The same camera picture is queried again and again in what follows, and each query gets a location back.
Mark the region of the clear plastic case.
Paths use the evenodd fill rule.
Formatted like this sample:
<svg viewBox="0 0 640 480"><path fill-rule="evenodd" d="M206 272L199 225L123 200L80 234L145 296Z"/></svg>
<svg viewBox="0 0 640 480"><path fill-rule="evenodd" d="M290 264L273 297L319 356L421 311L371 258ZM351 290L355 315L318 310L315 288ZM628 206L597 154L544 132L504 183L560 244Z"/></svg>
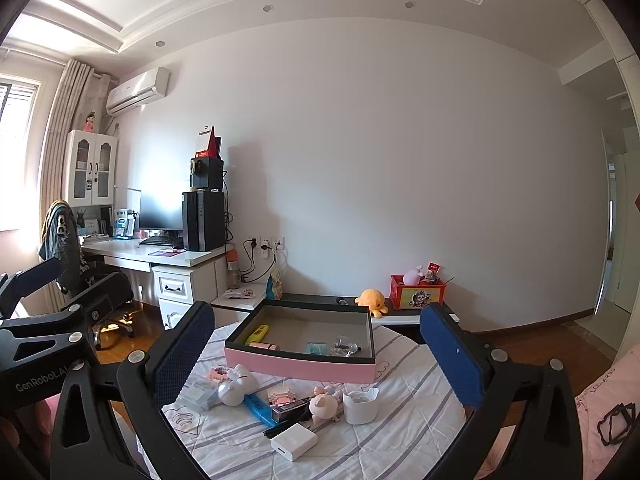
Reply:
<svg viewBox="0 0 640 480"><path fill-rule="evenodd" d="M207 412L211 410L219 400L218 385L208 379L195 378L188 379L179 395L178 399L193 408L197 412Z"/></svg>

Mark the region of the white round plush toy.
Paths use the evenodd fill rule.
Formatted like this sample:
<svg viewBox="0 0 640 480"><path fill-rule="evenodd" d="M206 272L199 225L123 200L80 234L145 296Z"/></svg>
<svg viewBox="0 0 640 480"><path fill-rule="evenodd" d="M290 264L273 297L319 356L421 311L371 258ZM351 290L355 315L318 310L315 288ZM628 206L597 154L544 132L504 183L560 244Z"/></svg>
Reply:
<svg viewBox="0 0 640 480"><path fill-rule="evenodd" d="M258 390L258 381L242 364L229 368L227 379L218 386L218 399L225 406L235 408L244 402L249 394Z"/></svg>

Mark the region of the white plug-in device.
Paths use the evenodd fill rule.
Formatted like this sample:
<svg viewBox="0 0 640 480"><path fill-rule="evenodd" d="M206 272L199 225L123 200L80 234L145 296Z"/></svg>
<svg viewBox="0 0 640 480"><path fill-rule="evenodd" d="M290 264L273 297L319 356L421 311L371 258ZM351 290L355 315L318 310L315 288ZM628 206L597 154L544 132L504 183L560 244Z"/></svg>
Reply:
<svg viewBox="0 0 640 480"><path fill-rule="evenodd" d="M380 390L372 387L366 391L354 390L343 394L344 416L352 426L367 425L378 414Z"/></svg>

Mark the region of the blue rectangular case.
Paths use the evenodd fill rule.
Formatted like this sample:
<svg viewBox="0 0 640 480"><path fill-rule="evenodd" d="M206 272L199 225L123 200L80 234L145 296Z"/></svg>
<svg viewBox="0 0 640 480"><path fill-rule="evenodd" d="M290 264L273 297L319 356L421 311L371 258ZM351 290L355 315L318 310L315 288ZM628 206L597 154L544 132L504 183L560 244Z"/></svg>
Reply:
<svg viewBox="0 0 640 480"><path fill-rule="evenodd" d="M265 403L256 394L246 394L244 396L243 404L248 410L265 426L272 428L277 425L276 421L272 418L271 406Z"/></svg>

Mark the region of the black folding tool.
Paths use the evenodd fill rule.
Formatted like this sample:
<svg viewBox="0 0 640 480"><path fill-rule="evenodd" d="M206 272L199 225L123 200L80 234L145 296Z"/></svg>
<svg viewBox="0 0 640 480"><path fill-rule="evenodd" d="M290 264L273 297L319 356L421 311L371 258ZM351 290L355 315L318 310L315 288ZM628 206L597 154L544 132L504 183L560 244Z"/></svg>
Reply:
<svg viewBox="0 0 640 480"><path fill-rule="evenodd" d="M262 434L268 438L272 439L277 437L278 434L282 434L283 431L291 428L296 424L303 424L304 422L308 422L308 420L312 419L311 412L309 408L303 408L298 414L292 415L287 420L283 422L279 422L276 426L266 429Z"/></svg>

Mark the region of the white pink brick figure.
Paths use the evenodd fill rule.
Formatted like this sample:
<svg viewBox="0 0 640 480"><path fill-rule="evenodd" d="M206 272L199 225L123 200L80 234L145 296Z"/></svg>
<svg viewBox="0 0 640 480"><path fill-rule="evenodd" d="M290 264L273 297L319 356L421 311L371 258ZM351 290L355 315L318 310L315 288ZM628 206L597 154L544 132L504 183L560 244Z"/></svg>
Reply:
<svg viewBox="0 0 640 480"><path fill-rule="evenodd" d="M295 392L288 386L277 385L267 390L268 402L271 406L288 405L296 401Z"/></svg>

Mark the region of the white square box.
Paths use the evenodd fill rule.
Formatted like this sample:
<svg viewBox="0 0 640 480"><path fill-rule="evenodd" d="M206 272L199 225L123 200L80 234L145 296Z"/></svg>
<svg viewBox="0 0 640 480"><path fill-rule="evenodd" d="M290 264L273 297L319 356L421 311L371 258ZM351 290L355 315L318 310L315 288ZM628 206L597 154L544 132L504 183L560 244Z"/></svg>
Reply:
<svg viewBox="0 0 640 480"><path fill-rule="evenodd" d="M295 462L318 443L318 436L301 424L294 424L270 439L274 452Z"/></svg>

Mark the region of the rose gold round tin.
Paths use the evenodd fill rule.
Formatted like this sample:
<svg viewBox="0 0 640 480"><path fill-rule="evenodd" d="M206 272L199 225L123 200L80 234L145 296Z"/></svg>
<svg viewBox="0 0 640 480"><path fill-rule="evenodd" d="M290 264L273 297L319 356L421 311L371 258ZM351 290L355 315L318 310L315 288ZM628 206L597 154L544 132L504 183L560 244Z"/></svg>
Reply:
<svg viewBox="0 0 640 480"><path fill-rule="evenodd" d="M250 348L267 350L267 351L279 351L280 347L277 344L270 344L269 342L252 341L249 344Z"/></svg>

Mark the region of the dark blue gold-edged box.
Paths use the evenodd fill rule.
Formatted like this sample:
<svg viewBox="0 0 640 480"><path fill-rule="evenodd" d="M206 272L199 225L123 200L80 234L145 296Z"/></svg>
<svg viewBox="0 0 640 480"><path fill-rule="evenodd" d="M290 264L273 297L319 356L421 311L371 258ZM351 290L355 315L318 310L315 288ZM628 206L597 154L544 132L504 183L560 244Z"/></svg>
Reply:
<svg viewBox="0 0 640 480"><path fill-rule="evenodd" d="M280 424L290 419L300 419L303 414L308 412L310 397L300 398L292 402L272 404L271 419Z"/></svg>

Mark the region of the pink pig figurine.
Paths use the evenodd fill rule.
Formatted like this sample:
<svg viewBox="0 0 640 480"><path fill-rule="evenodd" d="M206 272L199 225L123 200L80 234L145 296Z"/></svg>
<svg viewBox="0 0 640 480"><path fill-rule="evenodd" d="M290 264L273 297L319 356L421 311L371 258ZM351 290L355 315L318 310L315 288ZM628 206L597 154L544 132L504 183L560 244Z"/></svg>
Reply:
<svg viewBox="0 0 640 480"><path fill-rule="evenodd" d="M314 426L320 422L338 421L342 405L342 393L333 386L314 387L314 395L309 399L309 411Z"/></svg>

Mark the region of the pink brick comb figure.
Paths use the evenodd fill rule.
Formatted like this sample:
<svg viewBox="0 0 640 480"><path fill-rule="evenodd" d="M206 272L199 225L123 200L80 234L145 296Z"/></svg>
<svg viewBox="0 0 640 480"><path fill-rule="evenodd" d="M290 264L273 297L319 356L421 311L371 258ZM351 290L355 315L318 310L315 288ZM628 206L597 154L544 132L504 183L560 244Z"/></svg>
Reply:
<svg viewBox="0 0 640 480"><path fill-rule="evenodd" d="M207 378L215 384L223 384L230 379L229 370L223 366L211 368L207 373Z"/></svg>

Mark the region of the teal brush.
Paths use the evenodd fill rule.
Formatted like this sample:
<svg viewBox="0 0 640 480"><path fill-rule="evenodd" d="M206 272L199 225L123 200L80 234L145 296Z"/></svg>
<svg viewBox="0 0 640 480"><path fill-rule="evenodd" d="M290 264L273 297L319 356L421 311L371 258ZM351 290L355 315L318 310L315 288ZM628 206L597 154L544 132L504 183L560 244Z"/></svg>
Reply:
<svg viewBox="0 0 640 480"><path fill-rule="evenodd" d="M327 356L329 347L325 342L307 342L305 352L311 356Z"/></svg>

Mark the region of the computer monitor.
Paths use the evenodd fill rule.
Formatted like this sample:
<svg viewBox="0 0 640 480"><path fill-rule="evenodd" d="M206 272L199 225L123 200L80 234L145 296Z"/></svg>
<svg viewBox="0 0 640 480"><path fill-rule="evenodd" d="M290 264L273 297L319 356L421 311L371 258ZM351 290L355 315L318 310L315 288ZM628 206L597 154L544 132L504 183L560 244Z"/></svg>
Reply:
<svg viewBox="0 0 640 480"><path fill-rule="evenodd" d="M142 192L139 226L142 230L181 231L182 194Z"/></svg>

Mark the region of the orange plush toy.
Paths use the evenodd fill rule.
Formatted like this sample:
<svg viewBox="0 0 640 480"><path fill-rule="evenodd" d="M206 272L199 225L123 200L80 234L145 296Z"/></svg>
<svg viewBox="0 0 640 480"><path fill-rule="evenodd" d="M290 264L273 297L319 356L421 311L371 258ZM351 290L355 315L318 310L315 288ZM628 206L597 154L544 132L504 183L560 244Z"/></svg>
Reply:
<svg viewBox="0 0 640 480"><path fill-rule="evenodd" d="M364 290L356 299L355 304L359 307L367 308L372 318L382 318L388 313L386 299L382 292L377 289L368 288Z"/></svg>

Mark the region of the small doll on cabinet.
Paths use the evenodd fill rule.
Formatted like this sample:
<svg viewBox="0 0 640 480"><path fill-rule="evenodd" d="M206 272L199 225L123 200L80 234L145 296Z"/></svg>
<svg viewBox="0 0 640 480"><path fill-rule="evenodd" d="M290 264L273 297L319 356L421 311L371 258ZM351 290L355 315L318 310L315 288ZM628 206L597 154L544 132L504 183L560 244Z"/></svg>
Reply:
<svg viewBox="0 0 640 480"><path fill-rule="evenodd" d="M85 119L85 125L82 127L82 130L84 130L85 132L93 132L95 120L96 114L94 114L93 112L89 113Z"/></svg>

